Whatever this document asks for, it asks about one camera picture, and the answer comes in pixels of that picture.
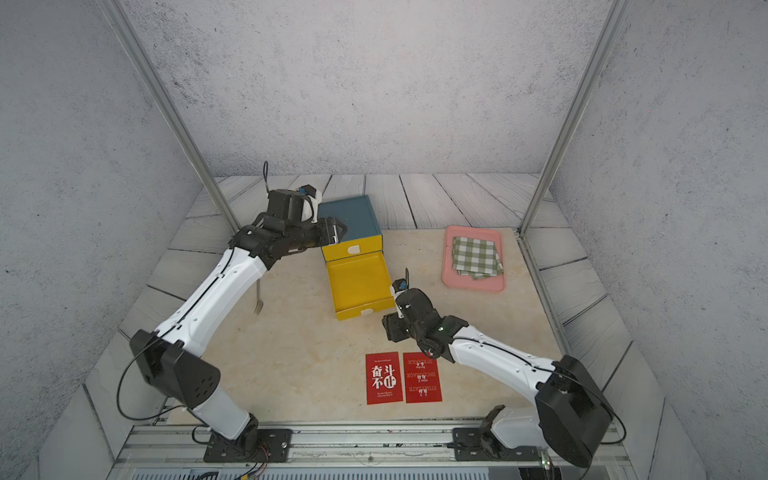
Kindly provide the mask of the yellow top drawer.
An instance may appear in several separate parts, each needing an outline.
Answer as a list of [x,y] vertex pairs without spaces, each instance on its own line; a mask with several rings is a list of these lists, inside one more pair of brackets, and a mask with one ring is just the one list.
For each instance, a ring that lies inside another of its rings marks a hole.
[[343,241],[338,244],[324,246],[321,250],[326,262],[370,254],[383,250],[383,236],[379,234]]

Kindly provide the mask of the yellow drawer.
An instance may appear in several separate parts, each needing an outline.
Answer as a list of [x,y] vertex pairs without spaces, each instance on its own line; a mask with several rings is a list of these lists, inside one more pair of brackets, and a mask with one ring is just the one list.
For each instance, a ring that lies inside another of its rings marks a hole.
[[339,321],[395,307],[381,251],[330,261],[326,268]]
[[324,246],[321,250],[326,262],[370,254],[383,250],[383,236],[379,234],[343,241],[338,244]]

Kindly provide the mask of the red postcard english text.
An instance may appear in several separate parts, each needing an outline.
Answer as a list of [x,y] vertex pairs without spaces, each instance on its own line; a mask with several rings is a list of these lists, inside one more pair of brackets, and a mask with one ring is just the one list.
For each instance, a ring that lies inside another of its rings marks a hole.
[[441,383],[436,359],[422,352],[404,353],[404,389],[407,403],[442,401]]

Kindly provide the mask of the red postcard chinese text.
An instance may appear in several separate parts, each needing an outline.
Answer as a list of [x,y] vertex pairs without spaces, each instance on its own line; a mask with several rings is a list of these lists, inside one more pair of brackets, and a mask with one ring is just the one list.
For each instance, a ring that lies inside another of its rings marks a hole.
[[400,356],[397,352],[367,354],[365,368],[368,405],[404,400]]

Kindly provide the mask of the yellow bottom drawer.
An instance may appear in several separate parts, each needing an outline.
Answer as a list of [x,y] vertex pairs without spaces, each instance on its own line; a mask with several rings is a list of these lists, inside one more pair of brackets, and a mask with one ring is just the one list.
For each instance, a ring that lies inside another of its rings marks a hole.
[[339,321],[395,307],[381,251],[330,261],[326,268]]

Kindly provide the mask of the teal drawer cabinet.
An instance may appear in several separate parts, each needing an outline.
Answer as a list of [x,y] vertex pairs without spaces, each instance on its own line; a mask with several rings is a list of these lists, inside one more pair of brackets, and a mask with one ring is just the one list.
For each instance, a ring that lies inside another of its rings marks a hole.
[[373,206],[367,195],[323,202],[319,206],[319,214],[321,217],[339,219],[348,227],[348,232],[341,242],[382,235]]

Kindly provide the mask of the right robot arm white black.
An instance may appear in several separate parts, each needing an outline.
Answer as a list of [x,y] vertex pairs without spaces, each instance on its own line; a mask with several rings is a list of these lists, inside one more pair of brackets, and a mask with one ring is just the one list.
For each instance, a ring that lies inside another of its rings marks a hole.
[[591,467],[618,416],[578,359],[536,357],[505,345],[464,319],[440,315],[422,290],[403,279],[391,294],[397,310],[382,319],[390,341],[413,339],[427,358],[473,368],[534,406],[532,414],[494,407],[474,437],[482,456],[508,460],[523,448],[550,449],[575,467]]

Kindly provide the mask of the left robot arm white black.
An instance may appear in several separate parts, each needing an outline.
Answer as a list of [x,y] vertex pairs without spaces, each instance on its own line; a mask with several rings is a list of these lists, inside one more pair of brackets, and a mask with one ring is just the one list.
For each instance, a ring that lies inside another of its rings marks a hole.
[[129,342],[143,380],[206,424],[213,440],[245,458],[261,449],[258,421],[220,387],[220,370],[203,354],[240,298],[278,260],[335,245],[347,231],[340,220],[319,215],[322,194],[311,185],[271,190],[267,199],[266,211],[230,239],[182,306],[153,331],[137,330]]

